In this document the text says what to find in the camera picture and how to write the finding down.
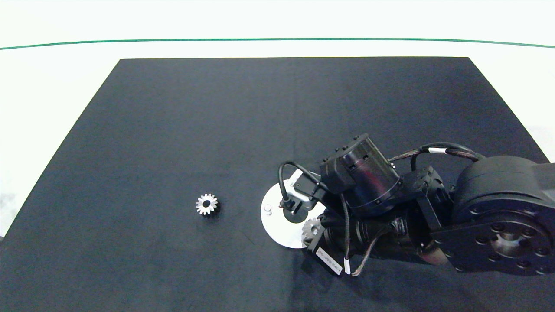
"spur gear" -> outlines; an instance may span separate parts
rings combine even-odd
[[[198,198],[196,212],[204,217],[209,217],[219,212],[218,199],[212,194],[204,194]]]
[[[302,243],[308,247],[314,237],[316,237],[316,235],[318,235],[320,231],[322,231],[322,224],[320,223],[320,219],[308,219],[302,226]]]

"green line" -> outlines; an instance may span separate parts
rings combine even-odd
[[[3,47],[0,50],[35,48],[47,46],[62,46],[65,44],[82,43],[112,43],[112,42],[166,42],[166,41],[440,41],[440,42],[466,42],[466,43],[489,43],[505,44],[508,46],[523,46],[536,48],[555,48],[546,44],[486,41],[486,40],[467,40],[467,39],[440,39],[440,38],[191,38],[191,39],[114,39],[114,40],[89,40],[89,41],[69,41],[29,44],[26,46]]]

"white floor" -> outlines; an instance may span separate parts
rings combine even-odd
[[[554,9],[553,2],[531,1],[4,1],[0,2],[0,29],[10,31],[0,32],[0,48],[105,39],[298,37],[450,38],[555,46]],[[555,162],[555,48],[422,41],[257,41],[4,49],[0,50],[0,236],[6,234],[52,155],[119,59],[333,56],[470,57]]]

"white cable tie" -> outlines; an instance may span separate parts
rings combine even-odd
[[[351,260],[343,258],[343,266],[345,267],[345,273],[351,275]]]
[[[447,150],[446,148],[437,148],[437,147],[428,148],[428,152],[430,152],[432,154],[447,154],[445,152],[446,150]]]

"cable connector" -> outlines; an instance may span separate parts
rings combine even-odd
[[[287,210],[289,210],[289,211],[293,211],[293,207],[294,207],[294,206],[295,206],[295,201],[294,201],[293,198],[291,198],[291,197],[290,197],[289,199],[287,199],[287,200],[282,199],[282,200],[279,202],[279,207],[282,207],[282,208],[287,209]]]

